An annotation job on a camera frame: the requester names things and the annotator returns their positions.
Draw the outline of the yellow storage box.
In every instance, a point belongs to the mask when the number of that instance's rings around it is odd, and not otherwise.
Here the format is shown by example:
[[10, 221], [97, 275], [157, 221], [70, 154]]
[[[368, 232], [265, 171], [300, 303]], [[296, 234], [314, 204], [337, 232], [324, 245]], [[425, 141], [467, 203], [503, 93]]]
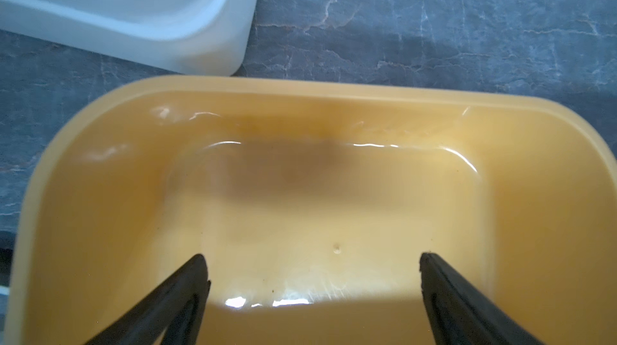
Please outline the yellow storage box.
[[430, 344], [437, 253], [546, 344], [616, 341], [616, 159], [544, 99], [166, 76], [56, 135], [8, 344], [82, 344], [196, 254], [201, 344]]

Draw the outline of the white storage box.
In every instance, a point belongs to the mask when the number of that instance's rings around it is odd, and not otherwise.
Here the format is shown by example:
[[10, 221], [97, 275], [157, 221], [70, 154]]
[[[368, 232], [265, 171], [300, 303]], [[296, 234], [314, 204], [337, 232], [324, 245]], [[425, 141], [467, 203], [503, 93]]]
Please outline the white storage box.
[[1, 0], [12, 33], [185, 75], [241, 66], [257, 0]]

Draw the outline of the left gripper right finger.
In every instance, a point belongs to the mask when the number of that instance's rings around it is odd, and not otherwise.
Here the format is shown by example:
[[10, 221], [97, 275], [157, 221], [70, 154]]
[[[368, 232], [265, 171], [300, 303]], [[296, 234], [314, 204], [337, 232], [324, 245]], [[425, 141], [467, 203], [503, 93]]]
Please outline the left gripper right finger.
[[436, 253], [419, 260], [424, 306], [437, 344], [539, 344]]

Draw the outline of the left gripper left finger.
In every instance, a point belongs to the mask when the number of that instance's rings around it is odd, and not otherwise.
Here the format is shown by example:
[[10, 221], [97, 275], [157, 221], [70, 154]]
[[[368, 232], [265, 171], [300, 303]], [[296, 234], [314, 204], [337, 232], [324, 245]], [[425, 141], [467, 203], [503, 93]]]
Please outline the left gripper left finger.
[[199, 253], [89, 344], [195, 344], [211, 282]]

